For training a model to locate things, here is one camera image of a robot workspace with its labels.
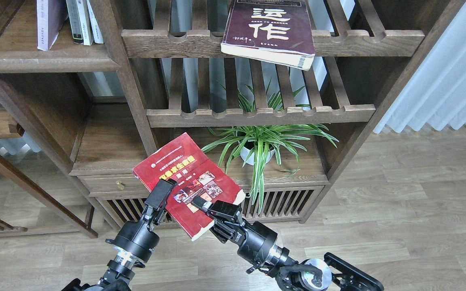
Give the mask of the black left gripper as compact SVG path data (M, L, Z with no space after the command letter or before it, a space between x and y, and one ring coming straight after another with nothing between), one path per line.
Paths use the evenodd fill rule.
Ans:
M114 240L106 243L114 245L118 251L114 261L117 263L146 263L159 243L154 226L159 225L165 215L167 198L176 181L159 180L144 202L146 205L138 221L128 221Z

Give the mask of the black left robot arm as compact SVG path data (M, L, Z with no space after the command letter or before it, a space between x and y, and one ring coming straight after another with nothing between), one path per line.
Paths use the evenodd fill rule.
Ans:
M67 284L65 291L129 291L129 282L134 277L133 267L144 268L145 263L158 245L160 237L154 226L159 225L165 214L167 197L176 181L159 180L145 201L146 208L138 221L128 221L116 235L106 243L114 245L118 251L115 259L107 264L105 274L95 285L83 284L75 278Z

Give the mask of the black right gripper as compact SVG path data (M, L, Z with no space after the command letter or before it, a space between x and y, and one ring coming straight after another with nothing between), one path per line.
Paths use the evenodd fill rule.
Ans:
M220 242L231 241L238 245L237 254L253 265L247 273L260 268L271 271L276 267L278 259L272 253L277 239L276 232L258 221L248 223L241 215L241 207L231 203L212 203L196 196L192 205L204 213L209 213L209 217L214 220L210 231Z

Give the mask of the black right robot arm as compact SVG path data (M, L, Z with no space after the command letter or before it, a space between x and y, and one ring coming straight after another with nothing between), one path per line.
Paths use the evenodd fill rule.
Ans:
M300 263L290 257L286 247L276 244L277 233L258 221L248 223L240 206L225 201L206 201L197 196L192 204L214 221L211 232L222 243L238 245L238 255L252 266L247 273L259 270L275 278L283 291L325 291L331 283L342 291L382 291L379 280L326 253L323 260L307 259Z

